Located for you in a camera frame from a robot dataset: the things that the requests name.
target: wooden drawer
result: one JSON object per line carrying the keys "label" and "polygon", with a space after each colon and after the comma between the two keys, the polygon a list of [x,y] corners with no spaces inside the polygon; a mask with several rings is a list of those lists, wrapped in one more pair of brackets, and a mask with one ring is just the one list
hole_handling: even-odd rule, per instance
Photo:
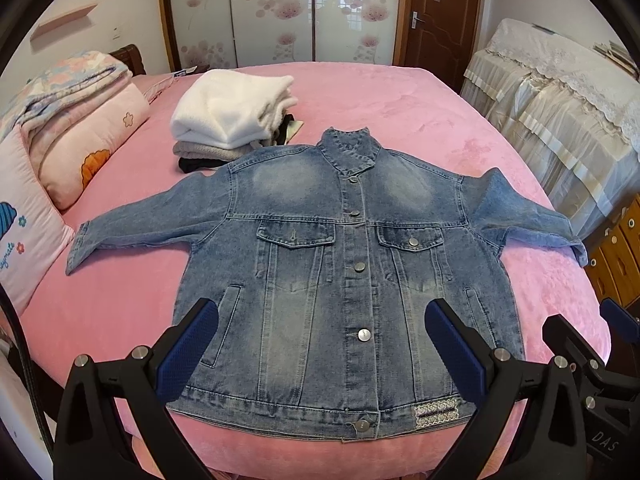
{"label": "wooden drawer", "polygon": [[631,304],[640,295],[640,270],[619,225],[609,232],[600,249],[616,284],[620,304]]}
{"label": "wooden drawer", "polygon": [[620,304],[620,296],[618,295],[616,283],[613,281],[613,276],[600,248],[597,248],[591,253],[589,256],[589,265],[587,265],[584,270],[587,272],[593,290],[596,291],[599,303],[605,298],[611,298],[615,300],[617,304]]}
{"label": "wooden drawer", "polygon": [[636,262],[640,262],[640,203],[636,198],[618,224],[631,248]]}

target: blue gripper pad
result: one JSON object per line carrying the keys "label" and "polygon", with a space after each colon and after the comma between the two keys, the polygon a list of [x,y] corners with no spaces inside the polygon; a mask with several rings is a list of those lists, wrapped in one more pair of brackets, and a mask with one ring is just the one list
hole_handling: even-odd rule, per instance
{"label": "blue gripper pad", "polygon": [[156,396],[160,402],[166,404],[180,397],[216,330],[218,330],[218,308],[213,301],[208,300],[158,366]]}
{"label": "blue gripper pad", "polygon": [[[453,310],[450,310],[449,315],[456,316],[454,321],[462,325],[460,328],[466,328]],[[435,300],[427,305],[424,327],[462,398],[479,408],[487,393],[486,371]]]}
{"label": "blue gripper pad", "polygon": [[640,323],[610,298],[600,304],[600,316],[629,344],[640,344]]}

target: wooden headboard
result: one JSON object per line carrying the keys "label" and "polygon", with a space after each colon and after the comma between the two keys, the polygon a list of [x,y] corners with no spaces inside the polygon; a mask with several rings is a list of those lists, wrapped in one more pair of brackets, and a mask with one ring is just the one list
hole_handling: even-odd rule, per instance
{"label": "wooden headboard", "polygon": [[127,65],[133,75],[146,74],[145,66],[142,64],[142,56],[140,56],[140,51],[134,44],[123,46],[122,48],[119,48],[114,52],[110,52],[110,54],[115,59],[119,59],[121,62]]}

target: floral blanket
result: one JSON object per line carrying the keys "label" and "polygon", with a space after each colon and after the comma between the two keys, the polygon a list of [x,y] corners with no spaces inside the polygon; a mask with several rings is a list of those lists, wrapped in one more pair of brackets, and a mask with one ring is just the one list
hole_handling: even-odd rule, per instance
{"label": "floral blanket", "polygon": [[[80,104],[89,97],[103,94],[108,99],[121,85],[120,78],[130,78],[124,63],[95,50],[81,52],[62,60],[29,81],[9,102],[0,114],[0,142],[18,128],[29,148],[33,136],[60,112]],[[76,117],[93,111],[96,100],[88,100],[87,106]]]}

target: denim jacket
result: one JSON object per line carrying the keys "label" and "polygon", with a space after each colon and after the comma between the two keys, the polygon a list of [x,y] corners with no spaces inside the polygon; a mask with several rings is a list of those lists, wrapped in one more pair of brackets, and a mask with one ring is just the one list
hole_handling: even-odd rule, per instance
{"label": "denim jacket", "polygon": [[424,328],[445,298],[492,347],[524,357],[499,257],[507,237],[571,246],[565,216],[480,178],[383,149],[365,128],[257,150],[81,225],[72,272],[96,249],[186,242],[174,322],[200,297],[218,331],[170,408],[304,439],[372,439],[465,421]]}

